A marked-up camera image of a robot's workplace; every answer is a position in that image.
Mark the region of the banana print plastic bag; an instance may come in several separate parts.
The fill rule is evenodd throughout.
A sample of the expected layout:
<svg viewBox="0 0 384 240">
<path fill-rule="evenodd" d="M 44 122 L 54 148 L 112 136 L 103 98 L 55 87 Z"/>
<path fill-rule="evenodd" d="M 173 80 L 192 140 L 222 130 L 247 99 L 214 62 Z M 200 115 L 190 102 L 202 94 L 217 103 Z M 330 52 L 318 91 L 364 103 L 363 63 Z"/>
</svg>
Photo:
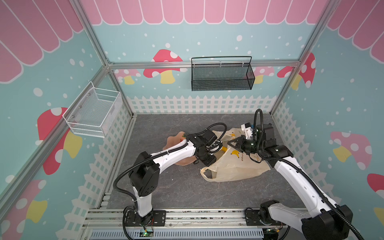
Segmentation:
<svg viewBox="0 0 384 240">
<path fill-rule="evenodd" d="M 228 146 L 228 141 L 244 134 L 240 128 L 226 131 L 222 138 L 223 147 L 214 154 L 217 161 L 200 170 L 202 177 L 208 182 L 231 182 L 254 178 L 269 171 L 268 163 L 261 162 L 258 155 L 248 156 Z"/>
</svg>

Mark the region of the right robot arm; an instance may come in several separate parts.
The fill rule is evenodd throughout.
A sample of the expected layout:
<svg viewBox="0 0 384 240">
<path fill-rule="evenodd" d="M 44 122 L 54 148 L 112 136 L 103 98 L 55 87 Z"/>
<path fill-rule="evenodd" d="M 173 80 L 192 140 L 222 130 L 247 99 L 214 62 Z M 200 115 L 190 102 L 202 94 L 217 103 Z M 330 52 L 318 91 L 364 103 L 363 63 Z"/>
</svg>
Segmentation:
<svg viewBox="0 0 384 240">
<path fill-rule="evenodd" d="M 289 208 L 279 201 L 270 200 L 259 208 L 259 221 L 268 226 L 275 223 L 287 225 L 301 232 L 307 240 L 344 240 L 349 233 L 363 239 L 352 225 L 353 212 L 340 206 L 325 194 L 306 174 L 293 153 L 284 145 L 278 145 L 271 124 L 241 126 L 244 132 L 228 145 L 248 156 L 256 154 L 259 164 L 267 163 L 290 184 L 306 207 L 306 211 Z"/>
</svg>

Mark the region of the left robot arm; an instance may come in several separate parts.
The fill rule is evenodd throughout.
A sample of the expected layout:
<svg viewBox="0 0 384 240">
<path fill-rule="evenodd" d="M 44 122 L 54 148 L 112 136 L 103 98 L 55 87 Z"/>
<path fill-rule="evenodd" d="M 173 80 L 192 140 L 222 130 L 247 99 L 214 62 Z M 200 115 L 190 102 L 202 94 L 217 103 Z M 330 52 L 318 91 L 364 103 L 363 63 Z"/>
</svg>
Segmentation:
<svg viewBox="0 0 384 240">
<path fill-rule="evenodd" d="M 215 163 L 214 153 L 223 147 L 221 138 L 205 129 L 198 134 L 185 134 L 180 143 L 158 153 L 140 153 L 135 163 L 118 175 L 113 183 L 115 191 L 130 196 L 134 202 L 134 206 L 124 210 L 124 226 L 137 224 L 146 227 L 155 223 L 157 211 L 152 206 L 152 193 L 158 186 L 160 174 L 189 157 L 196 157 L 206 166 Z"/>
</svg>

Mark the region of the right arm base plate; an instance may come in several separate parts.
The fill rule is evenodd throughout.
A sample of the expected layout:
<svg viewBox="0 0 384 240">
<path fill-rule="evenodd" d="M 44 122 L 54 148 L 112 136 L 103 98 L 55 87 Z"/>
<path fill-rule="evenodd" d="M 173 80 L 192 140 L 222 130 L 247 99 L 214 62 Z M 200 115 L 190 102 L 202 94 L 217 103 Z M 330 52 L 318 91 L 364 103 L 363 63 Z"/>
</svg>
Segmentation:
<svg viewBox="0 0 384 240">
<path fill-rule="evenodd" d="M 285 227 L 286 225 L 274 220 L 262 220 L 259 209 L 246 208 L 244 210 L 245 221 L 247 226 L 260 226 L 263 228 Z"/>
</svg>

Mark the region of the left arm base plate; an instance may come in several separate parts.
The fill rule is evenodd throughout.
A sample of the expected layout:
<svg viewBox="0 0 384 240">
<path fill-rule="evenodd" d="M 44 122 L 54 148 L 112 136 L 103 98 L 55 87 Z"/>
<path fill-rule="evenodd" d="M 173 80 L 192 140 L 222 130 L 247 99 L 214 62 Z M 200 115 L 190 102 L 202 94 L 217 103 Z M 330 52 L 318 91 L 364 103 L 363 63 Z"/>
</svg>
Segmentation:
<svg viewBox="0 0 384 240">
<path fill-rule="evenodd" d="M 133 210 L 128 210 L 125 215 L 124 226 L 126 227 L 164 227 L 166 220 L 166 211 L 154 210 L 146 216 L 141 217 Z"/>
</svg>

